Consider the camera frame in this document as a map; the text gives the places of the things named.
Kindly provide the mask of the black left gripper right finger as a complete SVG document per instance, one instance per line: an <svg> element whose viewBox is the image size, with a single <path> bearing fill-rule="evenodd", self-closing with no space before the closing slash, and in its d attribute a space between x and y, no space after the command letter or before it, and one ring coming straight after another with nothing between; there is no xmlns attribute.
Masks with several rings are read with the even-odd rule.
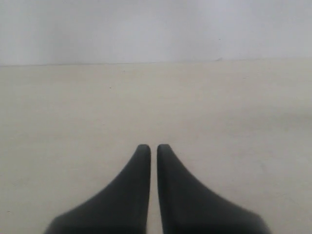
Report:
<svg viewBox="0 0 312 234"><path fill-rule="evenodd" d="M157 147L157 187L165 234L269 234L256 213L214 193L192 175L171 146Z"/></svg>

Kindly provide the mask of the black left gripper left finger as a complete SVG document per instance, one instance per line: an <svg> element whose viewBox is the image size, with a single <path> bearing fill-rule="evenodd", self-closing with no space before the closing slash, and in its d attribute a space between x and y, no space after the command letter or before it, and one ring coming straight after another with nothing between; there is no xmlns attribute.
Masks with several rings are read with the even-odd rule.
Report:
<svg viewBox="0 0 312 234"><path fill-rule="evenodd" d="M47 234L145 234L151 182L151 149L140 144L103 190L57 216Z"/></svg>

